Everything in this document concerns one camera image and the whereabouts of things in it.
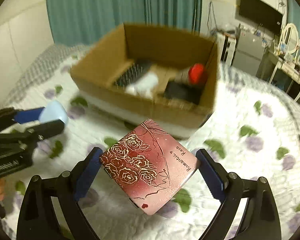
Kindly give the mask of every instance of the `white desk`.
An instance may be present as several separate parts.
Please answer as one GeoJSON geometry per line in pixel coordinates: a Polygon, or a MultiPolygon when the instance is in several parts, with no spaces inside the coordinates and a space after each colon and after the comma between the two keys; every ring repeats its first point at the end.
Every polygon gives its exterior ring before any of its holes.
{"type": "MultiPolygon", "coordinates": [[[[271,78],[269,80],[269,84],[271,84],[273,77],[277,71],[277,69],[281,69],[284,73],[286,73],[289,77],[292,78],[291,83],[287,89],[287,93],[289,92],[293,81],[297,82],[300,85],[300,73],[298,71],[296,71],[293,67],[291,67],[288,63],[286,63],[283,59],[275,56],[274,54],[271,55],[271,61],[274,62],[276,61],[276,65],[275,68],[272,72],[271,78]]],[[[300,98],[300,92],[299,94],[296,96],[296,98],[294,99],[294,101],[296,102],[298,99],[300,98]]]]}

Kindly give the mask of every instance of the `open cardboard box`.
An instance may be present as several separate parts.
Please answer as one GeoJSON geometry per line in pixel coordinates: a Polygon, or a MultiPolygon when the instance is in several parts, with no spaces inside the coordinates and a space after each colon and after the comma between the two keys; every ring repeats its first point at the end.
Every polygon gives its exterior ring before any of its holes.
{"type": "Polygon", "coordinates": [[[213,112],[218,47],[213,38],[175,28],[123,24],[105,35],[77,65],[71,77],[93,105],[133,124],[151,118],[172,136],[188,138],[213,112]],[[114,82],[137,59],[154,62],[159,84],[153,100],[133,96],[114,82]],[[160,96],[168,80],[195,63],[203,63],[208,80],[199,105],[160,96]]]}

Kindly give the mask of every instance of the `red cap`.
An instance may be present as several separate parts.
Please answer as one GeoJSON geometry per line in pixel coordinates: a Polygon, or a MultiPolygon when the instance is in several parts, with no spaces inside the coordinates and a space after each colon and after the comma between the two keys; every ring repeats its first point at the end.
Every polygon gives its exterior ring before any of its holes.
{"type": "Polygon", "coordinates": [[[192,85],[204,85],[208,79],[207,70],[201,63],[196,63],[189,68],[188,76],[192,85]]]}

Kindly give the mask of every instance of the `pink card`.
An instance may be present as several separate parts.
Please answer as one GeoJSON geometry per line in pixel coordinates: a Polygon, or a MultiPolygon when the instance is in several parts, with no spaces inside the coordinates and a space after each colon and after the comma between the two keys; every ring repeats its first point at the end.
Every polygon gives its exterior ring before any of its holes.
{"type": "Polygon", "coordinates": [[[199,167],[199,160],[147,119],[100,157],[107,173],[146,214],[167,203],[199,167]]]}

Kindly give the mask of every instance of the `white mirror frame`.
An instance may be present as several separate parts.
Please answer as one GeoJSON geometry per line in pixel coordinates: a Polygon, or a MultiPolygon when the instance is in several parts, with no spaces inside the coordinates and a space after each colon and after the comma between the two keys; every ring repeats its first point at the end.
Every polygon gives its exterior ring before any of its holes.
{"type": "MultiPolygon", "coordinates": [[[[296,46],[294,47],[294,49],[292,50],[288,50],[288,53],[289,54],[293,54],[296,52],[297,50],[297,47],[298,47],[298,44],[299,44],[299,33],[298,33],[298,29],[297,27],[293,24],[293,23],[288,23],[285,28],[283,29],[283,31],[281,32],[281,35],[280,35],[280,46],[282,43],[285,44],[285,40],[286,40],[286,37],[285,37],[285,34],[286,32],[288,31],[288,29],[291,28],[291,30],[294,30],[297,34],[297,40],[296,40],[296,46]]],[[[290,42],[290,37],[291,37],[291,33],[292,31],[290,31],[290,34],[289,34],[289,38],[288,38],[288,43],[287,43],[287,49],[288,49],[288,46],[289,46],[289,42],[290,42]]]]}

